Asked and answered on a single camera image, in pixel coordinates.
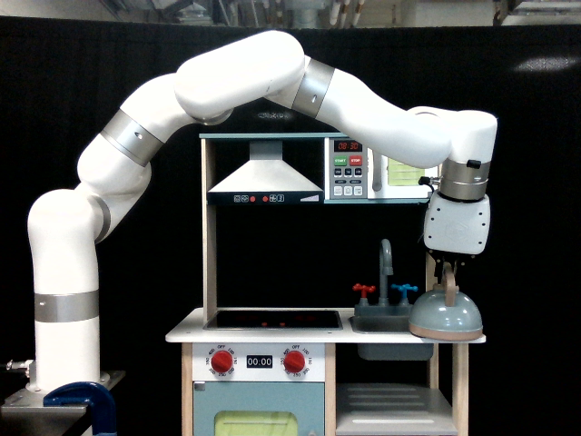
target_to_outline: range hood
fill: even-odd
[[[250,142],[250,150],[250,161],[208,191],[208,204],[323,203],[322,189],[282,160],[281,141]]]

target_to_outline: black cooktop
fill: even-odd
[[[217,311],[204,326],[228,329],[322,329],[340,330],[337,311]]]

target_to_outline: white countertop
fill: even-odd
[[[284,309],[284,310],[321,310]],[[353,309],[333,309],[340,316],[341,330],[325,329],[239,329],[239,330],[204,330],[203,308],[195,309],[186,316],[173,330],[165,335],[167,342],[301,342],[301,343],[482,343],[486,336],[482,335],[474,341],[449,342],[419,338],[409,332],[405,333],[357,333],[351,329],[349,318]]]

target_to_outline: digital clock display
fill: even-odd
[[[272,356],[246,356],[246,368],[272,368]]]
[[[362,151],[363,145],[356,141],[335,141],[335,153]]]

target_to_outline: oven door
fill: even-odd
[[[196,388],[195,436],[324,435],[324,383],[207,381]]]

